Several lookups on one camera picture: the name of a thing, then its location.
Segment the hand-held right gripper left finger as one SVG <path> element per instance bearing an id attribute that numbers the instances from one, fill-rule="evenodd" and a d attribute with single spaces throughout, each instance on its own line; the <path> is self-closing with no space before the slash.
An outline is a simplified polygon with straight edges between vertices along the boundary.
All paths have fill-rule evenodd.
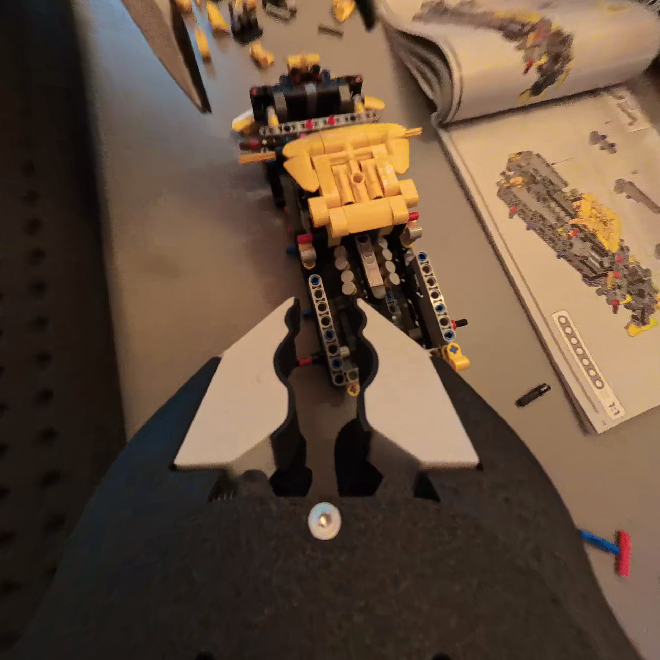
<path id="1" fill-rule="evenodd" d="M 180 471 L 310 474 L 293 388 L 300 301 L 291 297 L 230 346 L 174 459 Z"/>

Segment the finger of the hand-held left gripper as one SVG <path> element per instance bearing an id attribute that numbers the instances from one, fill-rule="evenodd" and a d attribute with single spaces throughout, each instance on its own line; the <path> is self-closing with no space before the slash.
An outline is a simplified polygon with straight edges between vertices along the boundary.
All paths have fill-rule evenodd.
<path id="1" fill-rule="evenodd" d="M 211 106 L 190 36 L 191 1 L 122 1 L 152 52 L 201 113 Z"/>

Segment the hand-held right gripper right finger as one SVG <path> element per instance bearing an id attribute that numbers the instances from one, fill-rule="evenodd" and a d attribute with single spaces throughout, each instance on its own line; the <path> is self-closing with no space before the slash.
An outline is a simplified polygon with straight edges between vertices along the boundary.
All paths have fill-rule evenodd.
<path id="1" fill-rule="evenodd" d="M 349 319 L 360 390 L 356 417 L 335 441 L 336 465 L 475 469 L 479 457 L 429 353 L 361 299 Z"/>

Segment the toy car chassis model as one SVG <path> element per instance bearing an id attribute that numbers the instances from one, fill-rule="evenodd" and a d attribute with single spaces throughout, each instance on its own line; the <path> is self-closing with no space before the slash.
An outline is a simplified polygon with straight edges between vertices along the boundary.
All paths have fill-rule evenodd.
<path id="1" fill-rule="evenodd" d="M 317 53 L 293 54 L 274 85 L 250 88 L 251 109 L 232 122 L 238 162 L 261 163 L 286 213 L 287 253 L 300 263 L 320 349 L 300 367 L 324 364 L 334 387 L 360 390 L 357 330 L 362 300 L 455 371 L 470 367 L 422 236 L 409 140 L 421 128 L 381 123 L 384 103 L 362 93 L 363 76 L 334 76 Z"/>

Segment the grey desk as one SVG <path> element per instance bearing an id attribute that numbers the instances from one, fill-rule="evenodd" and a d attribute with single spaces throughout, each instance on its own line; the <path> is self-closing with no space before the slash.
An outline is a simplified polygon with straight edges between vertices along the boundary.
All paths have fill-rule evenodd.
<path id="1" fill-rule="evenodd" d="M 260 14 L 275 66 L 258 70 L 246 49 L 215 39 L 200 62 L 211 114 L 170 78 L 121 1 L 75 1 L 92 90 L 104 200 L 103 243 L 127 437 L 210 357 L 221 354 L 291 296 L 300 266 L 261 166 L 236 162 L 232 120 L 249 88 L 286 70 L 286 56 L 317 52 L 335 75 L 360 73 L 385 103 L 384 121 L 422 127 L 410 175 L 424 228 L 419 249 L 440 274 L 451 316 L 467 318 L 458 343 L 464 378 L 528 445 L 578 527 L 632 541 L 631 575 L 587 548 L 610 607 L 640 654 L 659 658 L 659 410 L 602 434 L 585 433 L 466 198 L 430 123 L 425 95 L 392 53 L 382 27 L 359 16 L 341 39 L 318 34 L 330 1 L 301 1 L 290 24 Z M 551 390 L 524 408 L 539 384 Z"/>

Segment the pile of loose toy bricks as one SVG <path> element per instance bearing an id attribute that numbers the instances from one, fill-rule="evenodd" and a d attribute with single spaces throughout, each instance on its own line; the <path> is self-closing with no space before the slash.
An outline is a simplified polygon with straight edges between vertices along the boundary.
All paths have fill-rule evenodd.
<path id="1" fill-rule="evenodd" d="M 219 7 L 219 1 L 173 1 L 172 4 L 184 16 L 195 17 L 193 5 L 205 9 L 207 22 L 214 36 L 231 36 L 236 42 L 249 47 L 252 62 L 260 70 L 273 66 L 274 55 L 261 43 L 263 28 L 259 22 L 257 6 L 263 12 L 281 21 L 290 22 L 298 13 L 297 1 L 227 1 L 228 20 Z M 367 30 L 375 27 L 377 20 L 375 1 L 332 1 L 331 16 L 337 25 L 343 24 L 355 12 L 361 16 Z"/>

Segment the black connector pin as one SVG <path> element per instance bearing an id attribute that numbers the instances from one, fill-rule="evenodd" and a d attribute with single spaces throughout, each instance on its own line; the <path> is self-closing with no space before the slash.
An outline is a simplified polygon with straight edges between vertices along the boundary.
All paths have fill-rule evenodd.
<path id="1" fill-rule="evenodd" d="M 551 386 L 549 384 L 546 383 L 539 384 L 533 387 L 532 389 L 530 389 L 528 392 L 524 393 L 518 399 L 516 399 L 515 406 L 518 408 L 524 408 L 530 405 L 532 402 L 541 398 L 550 390 L 551 390 Z"/>

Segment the red and blue axle piece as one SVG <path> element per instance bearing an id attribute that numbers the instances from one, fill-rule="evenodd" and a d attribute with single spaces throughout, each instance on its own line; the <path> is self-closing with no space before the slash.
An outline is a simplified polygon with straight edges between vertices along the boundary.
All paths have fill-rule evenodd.
<path id="1" fill-rule="evenodd" d="M 615 558 L 615 573 L 618 576 L 622 578 L 630 577 L 632 546 L 630 535 L 627 532 L 616 531 L 614 540 L 599 537 L 585 529 L 578 529 L 578 532 L 584 543 L 611 554 Z"/>

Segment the open instruction booklet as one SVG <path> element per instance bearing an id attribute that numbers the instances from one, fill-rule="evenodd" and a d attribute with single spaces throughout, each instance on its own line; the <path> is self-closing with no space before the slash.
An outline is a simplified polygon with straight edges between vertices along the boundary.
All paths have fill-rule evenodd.
<path id="1" fill-rule="evenodd" d="M 659 406 L 659 2 L 380 1 L 585 424 Z"/>

